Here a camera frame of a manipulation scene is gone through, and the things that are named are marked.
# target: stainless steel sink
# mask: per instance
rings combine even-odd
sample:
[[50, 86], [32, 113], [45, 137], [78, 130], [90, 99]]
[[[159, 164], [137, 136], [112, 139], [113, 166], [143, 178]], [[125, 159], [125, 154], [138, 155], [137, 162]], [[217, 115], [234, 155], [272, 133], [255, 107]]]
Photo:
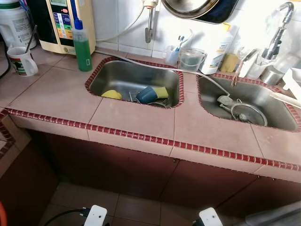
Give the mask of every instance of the stainless steel sink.
[[[297, 129], [297, 123], [286, 105], [269, 96], [272, 90], [246, 82], [238, 82], [236, 87], [231, 87], [229, 79], [214, 77], [212, 79], [225, 88], [233, 100], [239, 98], [243, 103], [253, 105], [262, 111], [268, 120], [269, 127], [285, 130]], [[234, 120], [229, 112], [219, 107], [220, 103], [217, 98], [225, 93], [205, 78], [199, 78], [198, 82], [202, 106], [217, 117]]]
[[108, 90], [116, 90], [122, 100], [131, 101], [147, 86], [153, 88], [166, 87], [168, 102], [166, 107], [174, 107], [180, 100], [179, 74], [169, 70], [144, 67], [129, 62], [114, 60], [107, 62], [90, 85], [90, 91], [101, 96]]

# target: white hose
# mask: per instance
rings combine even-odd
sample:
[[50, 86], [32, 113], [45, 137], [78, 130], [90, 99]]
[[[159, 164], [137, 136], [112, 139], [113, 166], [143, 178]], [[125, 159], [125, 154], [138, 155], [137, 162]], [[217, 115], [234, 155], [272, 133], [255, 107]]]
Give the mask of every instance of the white hose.
[[144, 10], [144, 5], [143, 5], [143, 3], [142, 3], [142, 8], [141, 8], [141, 11], [140, 11], [138, 17], [137, 17], [132, 23], [130, 23], [130, 24], [123, 30], [123, 32], [121, 32], [121, 33], [119, 33], [119, 34], [117, 34], [117, 35], [115, 35], [115, 36], [113, 36], [113, 37], [106, 38], [106, 39], [96, 39], [96, 41], [106, 41], [106, 40], [114, 39], [114, 38], [120, 36], [121, 34], [123, 34], [124, 32], [126, 32], [128, 29], [130, 29], [131, 26], [134, 25], [134, 23], [136, 23], [136, 21], [140, 18], [140, 16], [141, 16], [143, 10]]
[[[130, 60], [130, 59], [127, 59], [125, 57], [122, 57], [122, 56], [118, 56], [118, 55], [115, 55], [115, 54], [112, 54], [112, 53], [106, 53], [106, 52], [102, 52], [102, 51], [99, 51], [99, 50], [95, 50], [96, 53], [101, 53], [101, 54], [105, 54], [105, 55], [109, 55], [109, 56], [112, 56], [112, 57], [117, 57], [117, 58], [120, 58], [122, 60], [125, 60], [125, 61], [128, 61], [130, 63], [133, 63], [133, 64], [137, 64], [137, 65], [141, 65], [141, 66], [145, 66], [145, 67], [151, 67], [151, 68], [155, 68], [155, 69], [161, 69], [161, 70], [168, 70], [168, 71], [175, 71], [175, 72], [187, 72], [187, 71], [184, 71], [184, 70], [181, 70], [181, 69], [177, 69], [177, 68], [166, 68], [166, 67], [156, 67], [156, 66], [151, 66], [151, 65], [145, 65], [145, 64], [141, 64], [139, 62], [136, 62], [134, 60]], [[224, 91], [227, 96], [230, 96], [230, 93], [225, 90], [220, 84], [218, 84], [216, 81], [214, 81], [212, 78], [210, 78], [209, 76], [207, 75], [204, 75], [204, 74], [201, 74], [201, 73], [198, 73], [198, 72], [187, 72], [187, 73], [192, 73], [192, 74], [197, 74], [201, 77], [204, 77], [206, 79], [208, 79], [209, 81], [211, 81], [213, 84], [215, 84], [217, 87], [219, 87], [222, 91]]]

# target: orange hose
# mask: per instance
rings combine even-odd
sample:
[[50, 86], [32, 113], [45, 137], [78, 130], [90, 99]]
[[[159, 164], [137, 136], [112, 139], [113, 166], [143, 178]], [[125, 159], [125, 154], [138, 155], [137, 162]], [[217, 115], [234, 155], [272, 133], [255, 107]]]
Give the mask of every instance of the orange hose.
[[6, 212], [5, 209], [0, 202], [0, 226], [7, 226], [8, 225], [8, 220], [6, 218]]

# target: tiled countertop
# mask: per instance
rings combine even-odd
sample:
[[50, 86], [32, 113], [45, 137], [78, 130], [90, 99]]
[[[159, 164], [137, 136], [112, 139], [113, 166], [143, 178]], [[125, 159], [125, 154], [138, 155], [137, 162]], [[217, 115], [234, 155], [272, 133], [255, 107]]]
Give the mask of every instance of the tiled countertop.
[[[164, 63], [162, 59], [102, 50]], [[32, 49], [32, 55], [38, 64], [37, 75], [22, 78], [12, 68], [0, 80], [0, 107], [19, 110], [19, 115], [26, 112], [20, 117], [10, 110], [19, 127], [301, 182], [301, 133], [219, 119], [209, 114], [199, 103], [194, 74], [184, 73], [184, 103], [177, 108], [161, 109], [91, 95], [85, 82], [92, 71], [78, 71], [74, 56], [47, 52], [39, 46]], [[94, 69], [107, 57], [94, 53]], [[0, 68], [0, 73], [6, 69], [1, 50]], [[28, 113], [36, 115], [28, 118]], [[50, 123], [41, 115], [57, 119]], [[58, 123], [58, 119], [81, 124], [70, 127], [61, 120]], [[110, 129], [97, 131], [100, 127], [116, 130], [113, 135]], [[119, 130], [137, 133], [141, 139], [129, 138], [127, 134], [117, 136]], [[148, 141], [145, 135], [166, 142]]]

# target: brown floor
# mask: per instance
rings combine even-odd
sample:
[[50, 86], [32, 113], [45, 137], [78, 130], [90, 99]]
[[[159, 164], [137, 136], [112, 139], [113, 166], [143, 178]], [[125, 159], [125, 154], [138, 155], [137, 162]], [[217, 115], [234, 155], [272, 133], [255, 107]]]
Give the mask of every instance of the brown floor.
[[[94, 204], [107, 209], [103, 225], [110, 223], [110, 226], [192, 226], [199, 213], [183, 206], [61, 182], [39, 226], [61, 212], [91, 208]], [[49, 226], [82, 226], [85, 220], [79, 213], [70, 213]]]

